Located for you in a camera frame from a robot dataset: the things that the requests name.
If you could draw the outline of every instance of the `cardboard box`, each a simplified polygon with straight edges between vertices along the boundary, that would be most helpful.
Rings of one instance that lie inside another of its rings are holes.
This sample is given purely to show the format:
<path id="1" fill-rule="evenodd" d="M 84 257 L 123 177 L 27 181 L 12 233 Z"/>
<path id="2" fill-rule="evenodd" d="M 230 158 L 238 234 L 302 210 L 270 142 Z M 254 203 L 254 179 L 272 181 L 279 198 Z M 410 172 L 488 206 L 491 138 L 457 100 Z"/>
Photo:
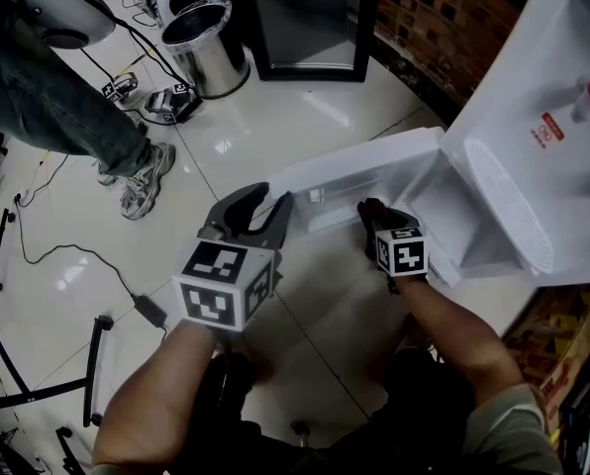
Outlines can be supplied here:
<path id="1" fill-rule="evenodd" d="M 590 354 L 590 284 L 539 291 L 505 343 L 558 437 L 559 406 Z"/>

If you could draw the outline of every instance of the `brick wall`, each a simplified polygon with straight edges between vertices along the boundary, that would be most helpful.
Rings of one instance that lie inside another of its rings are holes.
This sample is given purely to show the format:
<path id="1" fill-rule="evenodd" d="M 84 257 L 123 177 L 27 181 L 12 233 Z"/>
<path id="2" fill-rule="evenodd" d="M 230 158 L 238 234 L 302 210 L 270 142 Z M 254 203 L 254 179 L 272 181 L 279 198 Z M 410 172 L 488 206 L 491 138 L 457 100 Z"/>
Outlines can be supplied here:
<path id="1" fill-rule="evenodd" d="M 460 107 L 527 0 L 379 0 L 376 31 Z"/>

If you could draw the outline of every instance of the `human arm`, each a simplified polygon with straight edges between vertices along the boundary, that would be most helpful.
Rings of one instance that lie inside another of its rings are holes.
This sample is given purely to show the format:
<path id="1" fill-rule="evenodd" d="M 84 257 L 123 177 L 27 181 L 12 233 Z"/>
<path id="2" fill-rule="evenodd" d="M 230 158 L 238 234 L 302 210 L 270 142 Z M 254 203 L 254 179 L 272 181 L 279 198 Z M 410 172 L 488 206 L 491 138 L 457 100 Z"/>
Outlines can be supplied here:
<path id="1" fill-rule="evenodd" d="M 416 277 L 397 277 L 396 285 L 442 359 L 470 383 L 476 407 L 524 382 L 500 337 L 477 315 Z"/>
<path id="2" fill-rule="evenodd" d="M 93 449 L 93 465 L 162 473 L 180 452 L 196 393 L 216 339 L 181 321 L 110 401 Z"/>

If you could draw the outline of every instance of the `white tile floor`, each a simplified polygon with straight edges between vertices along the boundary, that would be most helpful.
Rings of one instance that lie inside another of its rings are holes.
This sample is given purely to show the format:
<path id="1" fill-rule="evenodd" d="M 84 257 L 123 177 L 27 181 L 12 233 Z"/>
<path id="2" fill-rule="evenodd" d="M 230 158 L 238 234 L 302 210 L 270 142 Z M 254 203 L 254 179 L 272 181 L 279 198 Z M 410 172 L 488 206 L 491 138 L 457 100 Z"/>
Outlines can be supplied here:
<path id="1" fill-rule="evenodd" d="M 134 10 L 124 9 L 121 0 L 106 2 L 130 19 Z M 157 41 L 153 30 L 143 30 Z M 113 74 L 138 56 L 121 29 L 88 51 Z M 80 51 L 59 54 L 93 86 L 105 84 L 103 74 Z M 143 96 L 171 83 L 148 58 L 132 71 Z M 204 103 L 188 123 L 150 126 L 150 138 L 175 144 L 177 158 L 163 179 L 156 207 L 138 222 L 119 214 L 119 186 L 96 183 L 91 158 L 70 157 L 22 213 L 28 257 L 38 258 L 59 243 L 96 249 L 122 270 L 137 293 L 149 294 L 168 312 L 172 327 L 179 318 L 169 282 L 177 247 L 195 235 L 217 199 L 319 153 L 441 125 L 373 59 L 362 84 L 263 83 L 253 71 L 241 90 Z M 15 140 L 8 147 L 0 168 L 0 217 L 17 192 L 33 186 L 34 171 L 45 154 Z M 62 160 L 63 155 L 51 153 L 34 185 L 46 182 Z M 1 339 L 27 385 L 40 388 L 84 375 L 93 319 L 110 315 L 116 324 L 100 349 L 94 399 L 94 410 L 103 413 L 113 392 L 156 349 L 162 331 L 131 309 L 114 273 L 92 255 L 67 249 L 37 266 L 27 264 L 19 229 L 14 224 L 5 237 L 9 250 L 1 264 Z M 278 294 L 261 307 L 246 331 L 247 343 L 270 361 L 274 375 L 250 393 L 244 416 L 260 423 L 268 435 L 295 442 L 289 424 L 302 419 L 313 424 L 312 445 L 325 446 L 364 423 L 384 401 L 365 371 L 392 341 L 405 313 L 362 256 L 361 238 L 353 226 L 285 244 L 280 267 L 285 277 Z M 336 262 L 344 264 L 341 269 Z M 502 332 L 532 291 L 532 284 L 511 277 L 465 282 L 445 292 Z M 0 360 L 0 396 L 16 390 Z M 0 411 L 0 426 L 21 428 L 16 448 L 30 459 L 37 453 L 59 473 L 62 454 L 54 435 L 59 426 L 74 429 L 82 462 L 87 462 L 95 427 L 82 427 L 81 408 L 82 392 L 73 392 Z"/>

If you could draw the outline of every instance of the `stainless steel trash can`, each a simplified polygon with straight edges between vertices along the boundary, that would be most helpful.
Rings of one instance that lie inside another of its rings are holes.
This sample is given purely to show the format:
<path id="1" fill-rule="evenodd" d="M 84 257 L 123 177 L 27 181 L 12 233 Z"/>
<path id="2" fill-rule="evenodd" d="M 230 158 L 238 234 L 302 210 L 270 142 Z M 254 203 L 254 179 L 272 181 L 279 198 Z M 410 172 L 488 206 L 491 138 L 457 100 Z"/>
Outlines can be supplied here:
<path id="1" fill-rule="evenodd" d="M 232 27 L 229 0 L 201 0 L 182 11 L 161 39 L 204 99 L 235 92 L 248 79 L 250 66 Z"/>

